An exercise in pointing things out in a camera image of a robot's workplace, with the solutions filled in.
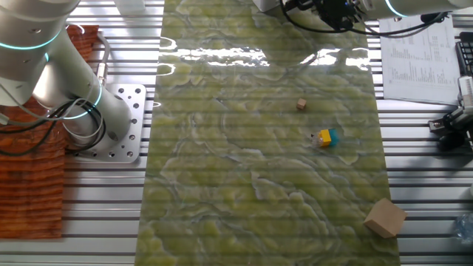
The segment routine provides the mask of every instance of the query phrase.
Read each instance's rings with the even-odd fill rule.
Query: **mounting plate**
[[[120,96],[130,108],[132,118],[128,134],[109,149],[100,149],[99,146],[96,146],[74,154],[73,159],[78,162],[90,163],[133,163],[140,156],[146,87],[137,84],[114,83],[107,84],[106,88],[113,95]]]

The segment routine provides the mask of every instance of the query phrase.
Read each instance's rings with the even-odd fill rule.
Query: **blue block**
[[[330,138],[332,139],[332,142],[330,143],[329,146],[337,145],[338,140],[339,140],[337,130],[336,129],[329,129],[328,132],[330,134]]]

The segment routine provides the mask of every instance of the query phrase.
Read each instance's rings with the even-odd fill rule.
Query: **yellow block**
[[[329,133],[328,129],[324,129],[324,130],[320,131],[319,139],[320,139],[320,146],[321,147],[326,147],[326,146],[330,145],[330,143],[332,142],[332,138],[330,137],[330,133]]]

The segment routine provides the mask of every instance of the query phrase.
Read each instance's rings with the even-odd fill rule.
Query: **wooden block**
[[[88,57],[97,38],[98,26],[71,26],[67,32],[79,53]],[[38,115],[46,113],[34,99],[30,99],[25,107]],[[12,120],[35,120],[18,107],[0,106],[0,112]],[[28,132],[0,135],[0,150],[25,151],[38,143],[50,126],[51,122]],[[46,142],[31,154],[22,157],[0,155],[0,239],[61,237],[66,135],[58,124]]]
[[[306,100],[304,100],[304,99],[302,99],[302,98],[299,99],[299,100],[297,101],[297,109],[299,109],[299,110],[304,110],[306,103],[307,103]]]
[[[397,236],[407,213],[388,199],[378,201],[364,220],[364,225],[384,238]]]

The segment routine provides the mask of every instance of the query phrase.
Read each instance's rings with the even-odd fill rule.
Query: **white cylinder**
[[[145,10],[145,0],[115,0],[115,5],[122,15],[134,15]]]
[[[80,0],[0,0],[0,83],[20,104],[31,98],[50,42]],[[16,106],[0,89],[0,106]]]

